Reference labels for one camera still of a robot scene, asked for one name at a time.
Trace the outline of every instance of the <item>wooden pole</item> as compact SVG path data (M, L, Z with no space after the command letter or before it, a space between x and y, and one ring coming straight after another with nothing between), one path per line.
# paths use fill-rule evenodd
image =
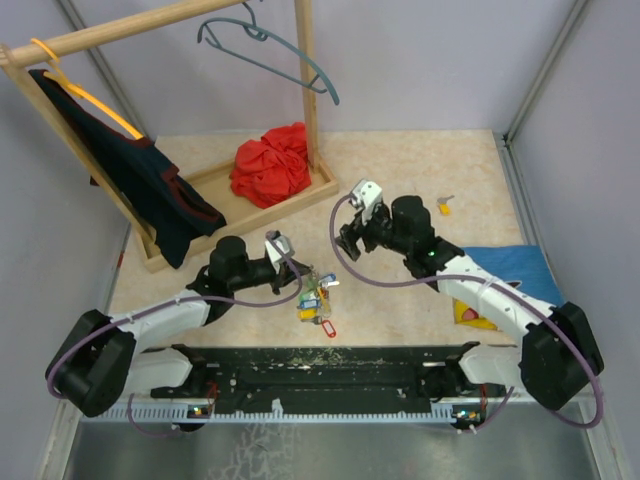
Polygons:
M135 211L126 197L107 176L100 164L93 158L85 144L78 138L76 132L69 126L60 112L51 103L51 100L42 91L36 81L24 68L17 67L13 62L11 50L6 45L0 44L0 66L13 83L20 89L25 97L36 108L38 113L49 123L51 128L67 144L71 151L80 159L89 170L93 179L107 192L113 203L120 209L124 216L131 222L140 235L153 243L153 233L147 224Z
M298 48L311 59L314 57L313 23L311 21L311 0L295 0L296 26L298 28ZM307 83L313 80L315 72L311 66L300 59L300 80ZM304 107L304 123L307 127L307 151L309 165L315 172L320 159L318 146L318 111L316 94L308 88L302 88L302 104Z
M56 55L62 57L229 7L241 3L241 1L242 0L184 0L165 7L131 15L130 17L120 18L112 22L50 38L45 40L45 43ZM37 45L25 45L14 48L12 53L13 64L18 68L28 67L49 60L49 55ZM0 67L4 66L3 61L6 60L0 59Z

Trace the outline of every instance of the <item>wooden clothes rack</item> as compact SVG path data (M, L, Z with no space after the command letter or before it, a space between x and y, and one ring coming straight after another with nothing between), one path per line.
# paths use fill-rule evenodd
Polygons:
M311 0L293 0L296 12L298 48L308 57L314 57ZM129 17L103 23L83 30L50 38L45 44L58 57L81 52L105 43L131 37L198 15L242 3L242 0L185 0L165 7L148 10ZM80 159L95 181L107 192L125 217L131 222L138 236L143 262L150 271L157 271L168 264L154 244L155 231L136 212L131 203L119 191L102 167L93 158L84 143L64 120L46 94L29 75L26 67L49 60L49 55L38 45L25 45L10 49L0 44L0 67L16 84L51 128ZM314 71L309 64L300 62L300 79L310 82ZM284 202L260 209L244 197L236 196L230 188L229 174L234 160L214 165L186 176L187 180L215 208L227 218L227 226L211 237L199 237L191 242L187 256L212 249L225 235L241 235L258 227L297 212L338 192L338 182L322 160L318 147L318 120L316 94L302 88L304 121L307 127L307 149L312 184L303 192Z

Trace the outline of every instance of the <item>gray hanger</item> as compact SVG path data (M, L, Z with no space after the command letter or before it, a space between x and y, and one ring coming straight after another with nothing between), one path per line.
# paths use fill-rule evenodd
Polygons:
M244 7L249 11L249 14L251 15L251 23L243 22L242 20L237 20L235 18L226 18L226 17L210 18L209 20L204 21L202 25L200 25L200 28L198 29L198 43L202 42L203 32L204 30L206 30L209 33L210 37L206 37L204 40L213 48L216 48L222 52L228 53L229 55L233 55L236 58L244 60L245 62L249 62L260 68L264 68L269 72L275 73L276 75L280 75L281 77L284 77L287 80L297 83L298 85L308 88L309 90L312 90L316 93L329 92L329 95L331 95L331 98L333 99L333 103L338 105L340 103L340 98L338 98L338 93L336 92L336 89L334 88L333 83L331 83L331 80L329 80L329 77L327 77L324 71L313 60L311 60L304 52L302 52L298 48L291 45L284 38L279 37L275 33L265 30L264 28L258 27L258 25L256 24L256 16L255 16L255 13L253 12L253 9L249 5L247 5L246 2L243 2L242 5L244 5ZM303 59L305 62L307 62L311 66L311 68L313 68L313 70L316 72L316 76L313 77L310 82L303 82L299 78L292 77L291 75L288 75L280 70L270 67L269 65L265 65L264 63L260 63L256 60L253 60L252 58L245 57L244 55L241 55L237 52L234 52L233 50L229 50L228 48L223 47L220 41L218 40L218 38L215 36L213 31L211 30L211 27L209 27L210 23L216 23L216 22L232 23L235 25L240 25L244 29L245 33L249 35L250 38L258 42L264 42L268 38L272 38L279 44L287 47L289 50L291 50L293 53L295 53L298 57ZM325 88L318 88L314 86L314 83L318 79L322 80L322 83L324 83Z

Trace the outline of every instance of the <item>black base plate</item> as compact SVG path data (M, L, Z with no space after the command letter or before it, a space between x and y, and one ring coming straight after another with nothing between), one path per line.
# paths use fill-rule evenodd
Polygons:
M199 372L194 368L198 381L151 395L205 398L215 391L216 413L222 414L270 413L275 399L289 414L429 413L438 398L479 396L475 387L452 381L445 367L462 349L193 348L206 361ZM492 386L489 395L503 391Z

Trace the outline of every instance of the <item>small yellow object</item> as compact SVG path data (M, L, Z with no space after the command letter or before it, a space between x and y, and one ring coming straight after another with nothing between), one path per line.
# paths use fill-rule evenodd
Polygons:
M38 45L51 57L51 60L47 62L47 65L55 70L56 73L53 74L51 72L46 72L44 74L46 78L50 78L54 82L57 82L62 88L75 95L76 97L84 98L85 100L91 102L93 105L95 105L96 108L102 110L106 115L110 116L116 123L124 128L135 140L139 140L143 137L143 135L138 132L138 130L136 130L133 125L131 125L124 118L107 107L96 97L87 92L84 88L82 88L82 86L71 83L71 80L67 78L65 73L58 66L58 64L60 63L60 58L43 41L38 40L37 38L32 38L31 42L35 45Z
M311 320L318 316L318 309L309 308L307 310L298 310L298 318L300 320Z
M448 207L446 203L439 203L438 209L440 209L440 213L442 215L451 215L451 209Z
M455 323L460 325L481 328L483 330L498 330L498 327L493 323L485 317L479 316L475 310L460 300L453 301L453 319Z
M320 296L320 301L322 302L322 308L324 310L325 315L331 314L331 307L329 306L329 302L324 298L324 294L322 293L322 288L318 287L318 295Z

